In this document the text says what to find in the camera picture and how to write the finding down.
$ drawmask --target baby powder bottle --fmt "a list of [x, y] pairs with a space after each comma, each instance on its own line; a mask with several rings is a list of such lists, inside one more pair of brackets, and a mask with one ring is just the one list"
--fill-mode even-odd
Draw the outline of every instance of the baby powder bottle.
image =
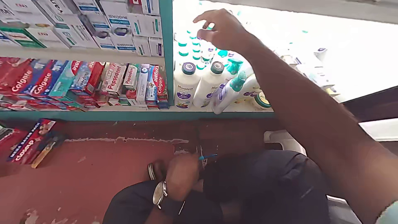
[[219, 88], [220, 84], [225, 81], [223, 71], [224, 65], [219, 61], [215, 61], [211, 65], [211, 68], [203, 73], [193, 97], [194, 106], [205, 107], [210, 103], [213, 94]]
[[192, 105], [193, 95], [200, 81], [200, 76], [195, 71], [192, 62], [185, 62], [181, 69], [174, 72], [174, 104], [178, 108], [187, 109]]
[[224, 72], [226, 73], [225, 82], [235, 78], [238, 75], [238, 71], [242, 66], [243, 61], [235, 60], [233, 58], [228, 59], [228, 65], [225, 66]]

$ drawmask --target peeling paint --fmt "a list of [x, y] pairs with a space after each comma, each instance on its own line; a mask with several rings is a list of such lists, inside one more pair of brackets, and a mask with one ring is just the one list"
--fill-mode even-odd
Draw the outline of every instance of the peeling paint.
[[173, 140], [163, 140], [163, 139], [146, 139], [146, 138], [125, 138], [125, 137], [117, 137], [117, 138], [79, 138], [79, 139], [66, 139], [65, 142], [80, 142], [80, 141], [110, 141], [116, 143], [116, 141], [157, 141], [157, 142], [166, 142], [171, 144], [179, 144], [179, 143], [188, 143], [189, 140], [178, 139], [175, 138]]
[[85, 156], [83, 156], [79, 161], [77, 161], [78, 163], [80, 163], [81, 161], [84, 161], [84, 160], [86, 160], [86, 157]]

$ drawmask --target dark trousers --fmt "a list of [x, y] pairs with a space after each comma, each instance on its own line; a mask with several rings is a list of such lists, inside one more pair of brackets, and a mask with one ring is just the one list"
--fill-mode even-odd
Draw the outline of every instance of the dark trousers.
[[[201, 174], [203, 193], [191, 191], [174, 223], [220, 224], [220, 203], [241, 204], [240, 223], [327, 224], [328, 205], [319, 168], [301, 153], [266, 150], [220, 158]], [[152, 208], [156, 181], [117, 193], [103, 224], [143, 224]]]

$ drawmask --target fingers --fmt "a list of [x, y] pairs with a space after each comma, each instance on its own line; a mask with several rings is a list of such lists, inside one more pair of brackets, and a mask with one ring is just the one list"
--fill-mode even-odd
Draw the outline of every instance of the fingers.
[[197, 23], [197, 22], [202, 21], [202, 20], [210, 21], [210, 20], [212, 20], [213, 14], [214, 14], [214, 12], [216, 12], [216, 11], [218, 11], [218, 10], [209, 10], [209, 11], [205, 11], [204, 13], [198, 15], [198, 16], [193, 20], [193, 22], [194, 22], [194, 23]]
[[213, 40], [215, 34], [216, 34], [215, 31], [200, 29], [197, 33], [197, 37], [199, 37], [205, 41], [211, 42]]

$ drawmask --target watch strap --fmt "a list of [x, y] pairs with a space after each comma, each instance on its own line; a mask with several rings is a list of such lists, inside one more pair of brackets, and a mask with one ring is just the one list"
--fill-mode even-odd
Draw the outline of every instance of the watch strap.
[[167, 216], [176, 217], [180, 214], [184, 204], [185, 201], [175, 201], [169, 197], [164, 197], [160, 206]]

